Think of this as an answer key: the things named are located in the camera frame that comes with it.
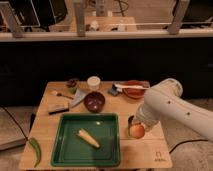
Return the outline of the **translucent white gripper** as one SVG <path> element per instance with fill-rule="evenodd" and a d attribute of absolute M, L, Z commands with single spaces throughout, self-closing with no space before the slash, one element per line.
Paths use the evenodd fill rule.
<path fill-rule="evenodd" d="M 159 122 L 159 117 L 146 104 L 141 104 L 133 118 L 134 124 L 142 124 L 146 131 L 150 131 Z"/>

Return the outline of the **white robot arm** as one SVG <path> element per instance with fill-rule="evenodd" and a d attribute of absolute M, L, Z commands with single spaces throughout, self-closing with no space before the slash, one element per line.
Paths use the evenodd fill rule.
<path fill-rule="evenodd" d="M 148 88 L 134 120 L 150 130 L 159 122 L 161 115 L 169 116 L 213 142 L 213 111 L 181 99 L 182 93 L 182 85 L 173 78 Z"/>

